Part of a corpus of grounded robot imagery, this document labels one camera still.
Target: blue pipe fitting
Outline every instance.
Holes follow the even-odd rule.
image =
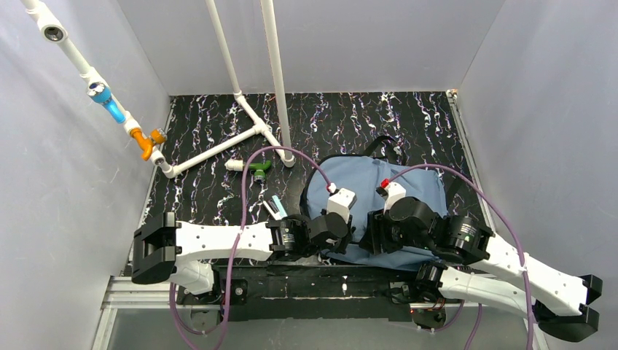
[[[114,120],[116,120],[116,123],[121,124],[125,122],[125,115],[120,111],[120,108],[118,108],[118,105],[112,98],[112,90],[105,86],[104,83],[94,82],[90,84],[87,94],[94,102],[105,107]]]

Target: white wall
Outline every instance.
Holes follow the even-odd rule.
[[[552,349],[615,349],[618,2],[513,1],[460,89],[486,191],[526,250],[603,279],[598,333]]]
[[[145,128],[168,97],[115,0],[49,0]],[[152,166],[18,0],[0,6],[0,349],[88,349]]]
[[[204,0],[118,0],[170,95],[231,93]],[[447,90],[504,0],[277,0],[288,92]],[[217,1],[240,87],[273,91],[258,0]]]

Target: gray floor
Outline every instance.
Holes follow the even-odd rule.
[[[454,314],[456,308],[449,308]],[[233,322],[221,350],[408,350],[462,349],[474,326],[477,309],[467,307],[448,330],[429,334],[408,323],[381,319],[274,319]],[[189,335],[200,349],[212,349],[219,331],[207,338]],[[470,349],[525,349],[520,317],[484,308]],[[173,325],[169,310],[119,310],[111,350],[188,349]]]

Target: black strap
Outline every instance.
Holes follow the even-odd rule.
[[[455,200],[455,195],[463,184],[464,181],[459,176],[455,176],[453,182],[450,183],[448,190],[446,190],[446,205],[448,208],[450,208],[450,206],[453,204],[453,201]]]
[[[392,137],[388,135],[382,135],[375,138],[375,140],[371,141],[371,143],[365,148],[365,150],[361,153],[361,155],[366,155],[367,157],[371,157],[373,152],[380,146],[384,145],[386,148],[386,159],[388,159],[391,163],[397,163],[397,154],[395,151],[393,144],[397,145],[397,141],[395,141]],[[401,151],[399,154],[402,156],[401,165],[405,166],[407,164],[406,154]]]

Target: bag handle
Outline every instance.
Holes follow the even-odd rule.
[[[383,144],[384,147],[386,148],[386,159],[388,159],[389,162],[393,164],[397,164],[397,155],[401,155],[402,161],[400,164],[402,166],[405,166],[407,164],[406,154],[403,152],[403,150],[401,150],[399,146],[393,147],[393,144],[397,145],[397,141],[395,141],[392,137],[388,135],[382,135],[382,136],[376,137],[375,140],[371,141],[371,143],[367,145],[367,148],[365,148],[365,150],[361,153],[361,155],[371,157],[373,155],[373,152],[375,152],[375,150],[381,144]]]

